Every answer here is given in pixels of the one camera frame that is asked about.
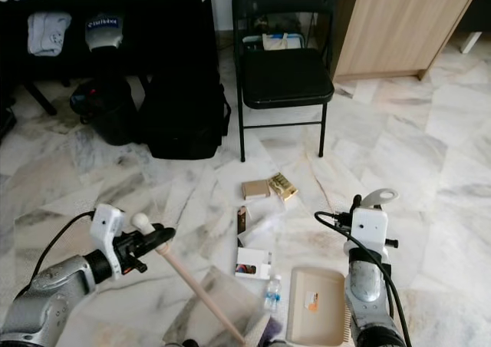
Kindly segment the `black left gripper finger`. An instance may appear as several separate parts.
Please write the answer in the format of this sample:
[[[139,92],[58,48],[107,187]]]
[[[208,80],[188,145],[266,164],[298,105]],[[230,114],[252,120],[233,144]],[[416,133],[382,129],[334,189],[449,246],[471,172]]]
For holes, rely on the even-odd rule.
[[[157,251],[176,235],[176,229],[163,225],[150,225],[143,228],[143,251]]]

